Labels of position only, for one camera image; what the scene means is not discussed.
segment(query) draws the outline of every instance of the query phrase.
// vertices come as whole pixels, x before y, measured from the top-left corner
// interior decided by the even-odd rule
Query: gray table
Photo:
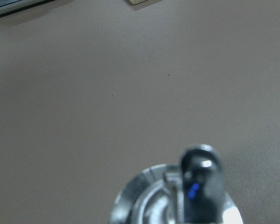
[[[216,147],[280,224],[280,1],[55,0],[0,18],[0,224],[105,224],[142,169]]]

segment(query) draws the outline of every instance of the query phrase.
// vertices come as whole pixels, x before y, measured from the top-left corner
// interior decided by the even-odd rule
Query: blue mark
[[[198,183],[194,183],[193,186],[191,187],[191,189],[188,192],[188,198],[190,200],[193,200],[196,195],[197,195],[197,191],[200,189],[200,185]]]

